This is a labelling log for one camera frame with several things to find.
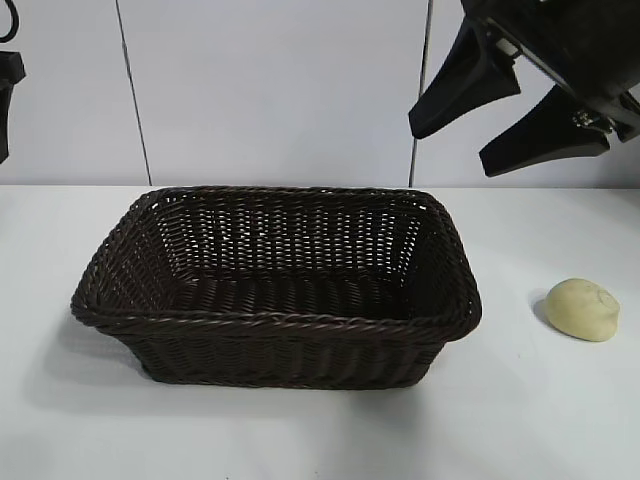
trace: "brown wicker basket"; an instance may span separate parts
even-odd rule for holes
[[[481,315],[430,195],[320,188],[143,195],[72,309],[158,381],[323,389],[415,384]]]

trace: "white wall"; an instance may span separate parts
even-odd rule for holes
[[[156,184],[406,186],[426,0],[121,0]]]
[[[426,2],[120,0],[154,183],[406,186]],[[18,8],[0,184],[145,184],[115,0]],[[461,20],[435,0],[427,81]],[[416,186],[640,186],[640,140],[485,178],[478,151],[551,87],[517,70],[522,95],[420,142]]]
[[[0,184],[146,184],[112,0],[20,0],[27,77],[9,112]],[[8,26],[0,5],[3,32]]]
[[[462,21],[458,0],[435,0],[429,43],[427,84],[440,69]],[[458,119],[421,140],[416,158],[416,187],[426,186],[640,186],[640,139],[619,144],[610,136],[611,151],[596,158],[562,159],[486,178],[478,152],[522,118],[553,82],[524,59],[516,64],[522,94],[500,100]]]

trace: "rectangular basket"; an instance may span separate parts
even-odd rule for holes
[[[320,389],[415,384],[481,316],[430,195],[252,187],[143,195],[72,310],[158,381]]]

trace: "yellow dough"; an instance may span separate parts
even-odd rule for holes
[[[572,278],[551,289],[545,313],[561,332],[592,342],[604,342],[618,330],[620,305],[604,288]]]

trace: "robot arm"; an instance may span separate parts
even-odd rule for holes
[[[9,32],[0,37],[0,43],[7,43],[16,36],[20,19],[13,0],[5,0],[11,13],[11,27]],[[24,65],[19,52],[0,51],[0,163],[9,156],[9,105],[13,87],[25,77]]]
[[[480,152],[488,176],[549,160],[597,156],[606,135],[640,134],[638,0],[462,0],[465,18],[449,56],[409,113],[425,138],[465,113],[520,93],[524,56],[556,86]]]

